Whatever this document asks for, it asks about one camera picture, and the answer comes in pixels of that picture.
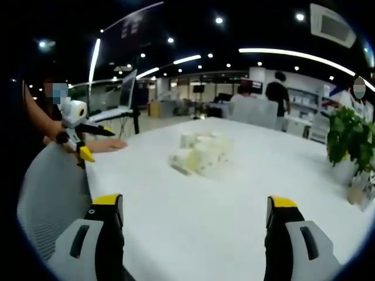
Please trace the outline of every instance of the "robotic arm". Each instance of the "robotic arm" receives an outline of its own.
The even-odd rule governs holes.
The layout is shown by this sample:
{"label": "robotic arm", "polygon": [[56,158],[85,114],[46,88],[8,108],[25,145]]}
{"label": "robotic arm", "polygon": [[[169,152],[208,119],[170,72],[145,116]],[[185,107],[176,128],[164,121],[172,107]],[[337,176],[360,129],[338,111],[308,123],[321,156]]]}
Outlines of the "robotic arm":
{"label": "robotic arm", "polygon": [[109,128],[87,119],[87,104],[83,101],[72,101],[68,97],[62,99],[58,107],[61,110],[62,123],[66,131],[59,133],[56,138],[57,142],[68,143],[83,160],[95,162],[87,145],[78,137],[77,131],[102,136],[114,136],[114,133]]}

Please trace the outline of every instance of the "floor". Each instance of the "floor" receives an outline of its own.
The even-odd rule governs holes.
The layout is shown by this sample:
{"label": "floor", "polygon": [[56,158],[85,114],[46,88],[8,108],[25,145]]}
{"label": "floor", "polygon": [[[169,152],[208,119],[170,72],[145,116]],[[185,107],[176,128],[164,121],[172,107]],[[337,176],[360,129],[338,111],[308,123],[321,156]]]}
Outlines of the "floor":
{"label": "floor", "polygon": [[[175,117],[166,118],[166,119],[158,119],[158,118],[152,118],[152,117],[147,116],[147,112],[142,112],[138,120],[139,120],[139,132],[143,133],[146,131],[151,131],[154,129],[159,129],[159,128],[163,128],[166,126],[179,124],[182,122],[187,122],[187,121],[190,121],[191,118],[189,116],[175,116]],[[121,118],[121,119],[113,119],[110,121],[103,121],[103,122],[100,122],[100,125],[109,127],[112,130],[112,132],[116,134],[115,136],[113,136],[113,138],[118,138],[120,135],[120,131],[121,131],[121,122],[125,122],[124,131],[121,135],[121,138],[128,139],[132,135],[135,134],[134,122],[132,118]],[[94,139],[94,138],[102,139],[106,137],[87,136],[88,140]]]}

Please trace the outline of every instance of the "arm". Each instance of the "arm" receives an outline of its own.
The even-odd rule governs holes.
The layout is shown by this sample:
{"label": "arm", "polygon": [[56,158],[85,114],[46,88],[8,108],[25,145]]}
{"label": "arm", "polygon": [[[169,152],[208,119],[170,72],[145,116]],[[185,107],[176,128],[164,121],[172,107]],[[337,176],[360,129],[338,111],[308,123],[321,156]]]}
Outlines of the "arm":
{"label": "arm", "polygon": [[290,114],[291,113],[291,102],[289,100],[289,93],[288,93],[288,89],[285,88],[285,101],[287,102],[287,111],[288,113]]}
{"label": "arm", "polygon": [[51,142],[51,139],[48,138],[47,136],[45,136],[45,137],[43,138],[43,144],[44,144],[45,146],[47,146],[50,142]]}
{"label": "arm", "polygon": [[25,89],[25,103],[28,115],[32,123],[48,138],[55,139],[56,135],[62,131],[61,124],[55,123],[49,116],[35,103],[35,100],[29,92],[29,88],[23,83]]}
{"label": "arm", "polygon": [[270,99],[270,85],[267,85],[267,88],[265,89],[265,96]]}

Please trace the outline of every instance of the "monitor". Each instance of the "monitor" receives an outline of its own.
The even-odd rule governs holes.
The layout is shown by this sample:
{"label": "monitor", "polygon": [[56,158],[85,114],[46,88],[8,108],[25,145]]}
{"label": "monitor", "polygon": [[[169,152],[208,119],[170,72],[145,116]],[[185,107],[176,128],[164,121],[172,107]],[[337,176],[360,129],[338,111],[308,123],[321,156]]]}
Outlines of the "monitor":
{"label": "monitor", "polygon": [[204,85],[195,85],[193,87],[193,93],[203,93],[204,92]]}
{"label": "monitor", "polygon": [[120,106],[131,108],[132,95],[134,90],[134,82],[137,76],[137,70],[127,75],[122,79],[121,93],[120,93]]}

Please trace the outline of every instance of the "black shirt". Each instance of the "black shirt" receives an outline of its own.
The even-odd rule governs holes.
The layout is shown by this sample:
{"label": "black shirt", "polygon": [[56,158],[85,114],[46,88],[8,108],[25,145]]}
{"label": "black shirt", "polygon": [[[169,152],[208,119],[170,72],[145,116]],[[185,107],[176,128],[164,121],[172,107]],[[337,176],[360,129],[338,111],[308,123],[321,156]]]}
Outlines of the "black shirt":
{"label": "black shirt", "polygon": [[289,102],[288,90],[278,82],[271,82],[267,85],[265,95],[270,101],[278,103],[277,116],[281,117],[285,114],[284,100]]}

